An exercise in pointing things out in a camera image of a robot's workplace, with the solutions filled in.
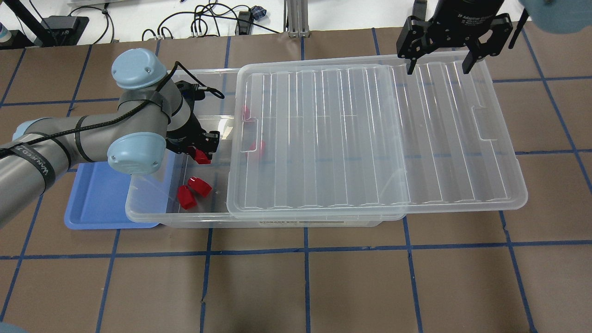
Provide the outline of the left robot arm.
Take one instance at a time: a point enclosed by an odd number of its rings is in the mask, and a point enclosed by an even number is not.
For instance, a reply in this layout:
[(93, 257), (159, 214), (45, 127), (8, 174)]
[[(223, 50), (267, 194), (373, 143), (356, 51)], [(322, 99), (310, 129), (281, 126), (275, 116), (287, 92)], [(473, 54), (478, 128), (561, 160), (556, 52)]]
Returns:
[(220, 141), (194, 113), (206, 93), (224, 99), (176, 62), (171, 71), (154, 52), (130, 49), (112, 64), (123, 89), (114, 113), (43, 117), (20, 124), (1, 145), (0, 221), (5, 226), (50, 190), (74, 165), (106, 161), (127, 175), (155, 173), (167, 150), (208, 163)]

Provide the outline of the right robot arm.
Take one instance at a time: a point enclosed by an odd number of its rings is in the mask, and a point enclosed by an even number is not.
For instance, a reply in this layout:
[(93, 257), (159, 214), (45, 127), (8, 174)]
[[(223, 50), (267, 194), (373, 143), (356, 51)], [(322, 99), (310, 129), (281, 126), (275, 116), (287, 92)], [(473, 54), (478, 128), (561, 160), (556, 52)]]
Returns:
[(501, 0), (440, 0), (431, 19), (427, 1), (416, 0), (397, 39), (397, 55), (412, 74), (417, 61), (447, 47), (467, 47), (462, 70), (469, 74), (487, 56), (497, 56), (505, 46), (512, 49), (526, 21), (552, 34), (579, 32), (591, 25), (589, 0), (523, 0), (522, 14), (514, 25), (500, 13)]

